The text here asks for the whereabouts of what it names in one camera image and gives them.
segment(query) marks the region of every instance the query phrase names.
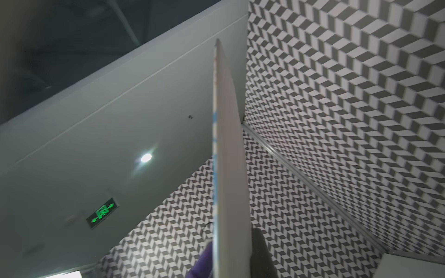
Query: purple glove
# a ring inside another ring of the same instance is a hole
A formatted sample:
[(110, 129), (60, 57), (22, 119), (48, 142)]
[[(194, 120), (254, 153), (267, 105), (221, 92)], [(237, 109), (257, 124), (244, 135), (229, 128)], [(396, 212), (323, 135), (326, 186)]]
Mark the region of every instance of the purple glove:
[(207, 244), (195, 265), (187, 273), (186, 278), (209, 278), (213, 268), (213, 243)]

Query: light fixture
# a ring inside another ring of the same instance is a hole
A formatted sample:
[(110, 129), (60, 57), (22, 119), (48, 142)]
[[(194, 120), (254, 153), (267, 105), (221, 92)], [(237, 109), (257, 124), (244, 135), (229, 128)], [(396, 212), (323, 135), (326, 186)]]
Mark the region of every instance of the light fixture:
[(71, 273), (57, 274), (57, 275), (49, 276), (47, 278), (82, 278), (82, 274), (80, 271), (74, 271)]
[(146, 154), (144, 154), (144, 155), (141, 157), (141, 162), (142, 162), (142, 163), (146, 163), (146, 162), (148, 162), (148, 160), (150, 160), (150, 159), (151, 159), (151, 154), (146, 153)]

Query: white ceiling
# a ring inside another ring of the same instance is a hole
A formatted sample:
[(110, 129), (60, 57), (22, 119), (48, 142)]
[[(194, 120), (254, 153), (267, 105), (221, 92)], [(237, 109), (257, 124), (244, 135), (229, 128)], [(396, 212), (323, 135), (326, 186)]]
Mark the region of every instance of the white ceiling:
[(247, 1), (223, 0), (1, 126), (0, 276), (96, 262), (208, 159), (214, 42), (242, 115), (246, 36)]

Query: white board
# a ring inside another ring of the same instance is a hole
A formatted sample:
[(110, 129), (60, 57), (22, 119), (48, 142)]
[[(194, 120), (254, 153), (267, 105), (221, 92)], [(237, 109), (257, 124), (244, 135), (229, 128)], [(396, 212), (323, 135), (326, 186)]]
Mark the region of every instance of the white board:
[(243, 132), (232, 74), (219, 40), (213, 84), (215, 278), (250, 278), (249, 189)]
[(373, 278), (444, 278), (445, 265), (384, 254)]

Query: optical illusion wallpaper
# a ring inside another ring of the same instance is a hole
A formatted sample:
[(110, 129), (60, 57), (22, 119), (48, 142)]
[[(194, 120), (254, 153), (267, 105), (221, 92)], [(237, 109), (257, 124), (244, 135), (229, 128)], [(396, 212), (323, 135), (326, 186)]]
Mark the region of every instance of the optical illusion wallpaper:
[(445, 256), (445, 1), (249, 3), (245, 122), (390, 249)]

